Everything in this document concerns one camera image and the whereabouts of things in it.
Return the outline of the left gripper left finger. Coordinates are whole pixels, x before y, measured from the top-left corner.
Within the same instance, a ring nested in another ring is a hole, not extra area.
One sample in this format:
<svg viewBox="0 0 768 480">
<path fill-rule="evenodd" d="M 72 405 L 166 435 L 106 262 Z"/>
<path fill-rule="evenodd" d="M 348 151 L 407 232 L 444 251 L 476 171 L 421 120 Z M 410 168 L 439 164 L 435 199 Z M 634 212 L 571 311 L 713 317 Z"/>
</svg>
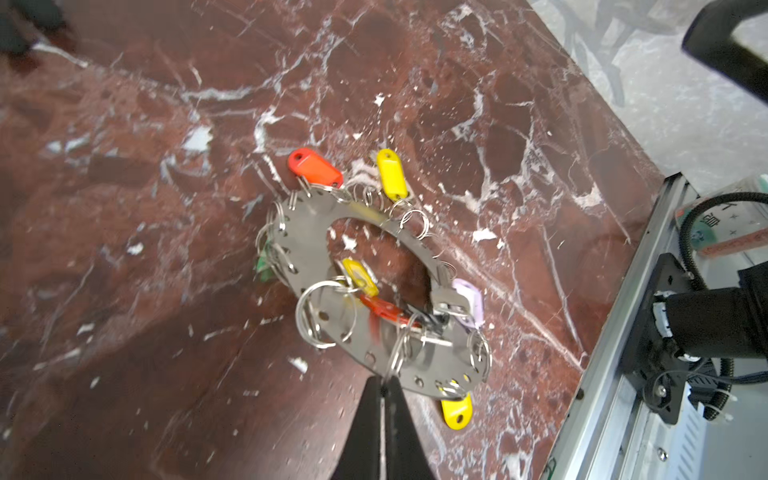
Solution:
<svg viewBox="0 0 768 480">
<path fill-rule="evenodd" d="M 331 479 L 378 480 L 381 468 L 382 381 L 369 377 Z"/>
</svg>

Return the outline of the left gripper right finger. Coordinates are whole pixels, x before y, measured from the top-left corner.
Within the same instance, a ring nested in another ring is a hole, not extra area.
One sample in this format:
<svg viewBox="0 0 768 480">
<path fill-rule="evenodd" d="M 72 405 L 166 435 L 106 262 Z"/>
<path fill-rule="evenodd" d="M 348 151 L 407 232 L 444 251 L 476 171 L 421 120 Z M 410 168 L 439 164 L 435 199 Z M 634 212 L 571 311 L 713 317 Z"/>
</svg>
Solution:
<svg viewBox="0 0 768 480">
<path fill-rule="evenodd" d="M 382 393 L 386 478 L 435 480 L 399 379 L 389 377 Z"/>
</svg>

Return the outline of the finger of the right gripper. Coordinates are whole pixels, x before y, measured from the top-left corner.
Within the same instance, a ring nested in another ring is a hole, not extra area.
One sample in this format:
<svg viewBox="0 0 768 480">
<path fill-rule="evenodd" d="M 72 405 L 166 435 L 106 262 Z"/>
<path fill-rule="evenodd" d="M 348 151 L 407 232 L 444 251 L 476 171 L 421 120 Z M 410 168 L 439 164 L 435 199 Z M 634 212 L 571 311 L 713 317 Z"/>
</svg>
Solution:
<svg viewBox="0 0 768 480">
<path fill-rule="evenodd" d="M 736 41 L 744 21 L 767 13 L 762 0 L 708 3 L 686 31 L 681 48 L 690 57 L 767 103 L 767 61 Z"/>
</svg>

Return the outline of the red tagged key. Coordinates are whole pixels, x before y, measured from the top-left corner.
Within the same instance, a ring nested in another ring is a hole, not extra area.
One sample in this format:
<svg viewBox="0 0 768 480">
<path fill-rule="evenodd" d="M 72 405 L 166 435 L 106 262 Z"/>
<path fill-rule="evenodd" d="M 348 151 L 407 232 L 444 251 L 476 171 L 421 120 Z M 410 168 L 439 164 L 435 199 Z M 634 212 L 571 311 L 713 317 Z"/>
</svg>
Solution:
<svg viewBox="0 0 768 480">
<path fill-rule="evenodd" d="M 287 165 L 297 177 L 303 177 L 309 183 L 333 188 L 343 186 L 344 177 L 342 172 L 324 157 L 309 148 L 300 148 L 293 151 L 288 156 Z"/>
<path fill-rule="evenodd" d="M 368 325 L 371 329 L 378 328 L 381 322 L 393 325 L 407 325 L 411 316 L 398 306 L 378 297 L 361 295 L 359 300 L 368 309 Z"/>
</svg>

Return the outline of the green tagged key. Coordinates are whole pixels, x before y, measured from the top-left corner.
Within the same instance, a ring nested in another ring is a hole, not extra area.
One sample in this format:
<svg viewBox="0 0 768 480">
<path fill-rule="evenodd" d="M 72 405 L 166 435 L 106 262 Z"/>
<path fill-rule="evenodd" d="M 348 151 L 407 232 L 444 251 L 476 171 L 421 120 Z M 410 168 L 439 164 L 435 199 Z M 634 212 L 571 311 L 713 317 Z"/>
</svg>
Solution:
<svg viewBox="0 0 768 480">
<path fill-rule="evenodd" d="M 263 250 L 254 262 L 255 279 L 261 283 L 266 283 L 275 278 L 271 263 L 267 257 L 267 252 Z"/>
</svg>

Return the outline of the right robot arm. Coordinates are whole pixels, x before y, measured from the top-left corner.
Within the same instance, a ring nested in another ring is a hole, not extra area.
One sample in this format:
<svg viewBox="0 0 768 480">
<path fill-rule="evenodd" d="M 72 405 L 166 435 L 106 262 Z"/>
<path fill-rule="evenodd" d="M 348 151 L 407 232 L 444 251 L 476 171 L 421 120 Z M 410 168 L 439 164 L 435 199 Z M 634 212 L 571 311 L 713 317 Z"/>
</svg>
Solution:
<svg viewBox="0 0 768 480">
<path fill-rule="evenodd" d="M 739 24 L 766 13 L 765 1 L 713 1 L 693 20 L 682 50 L 766 102 L 767 61 L 733 36 Z M 721 193 L 695 204 L 682 217 L 680 256 L 693 290 L 668 297 L 665 308 L 671 338 L 685 354 L 723 361 L 767 356 L 767 264 L 740 270 L 737 287 L 709 289 L 694 259 L 694 227 L 705 217 L 718 218 L 748 203 L 765 206 L 767 194 Z"/>
</svg>

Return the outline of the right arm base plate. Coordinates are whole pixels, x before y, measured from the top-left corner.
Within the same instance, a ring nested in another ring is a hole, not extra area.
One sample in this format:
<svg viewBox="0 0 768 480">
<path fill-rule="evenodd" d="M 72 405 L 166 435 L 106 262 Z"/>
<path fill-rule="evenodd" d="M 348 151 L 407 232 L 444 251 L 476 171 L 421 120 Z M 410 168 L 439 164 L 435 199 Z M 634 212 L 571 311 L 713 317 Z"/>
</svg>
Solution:
<svg viewBox="0 0 768 480">
<path fill-rule="evenodd" d="M 690 373 L 704 364 L 679 347 L 667 315 L 667 300 L 691 290 L 690 278 L 677 258 L 661 254 L 640 298 L 620 360 L 620 370 L 639 400 L 667 425 L 678 422 Z"/>
</svg>

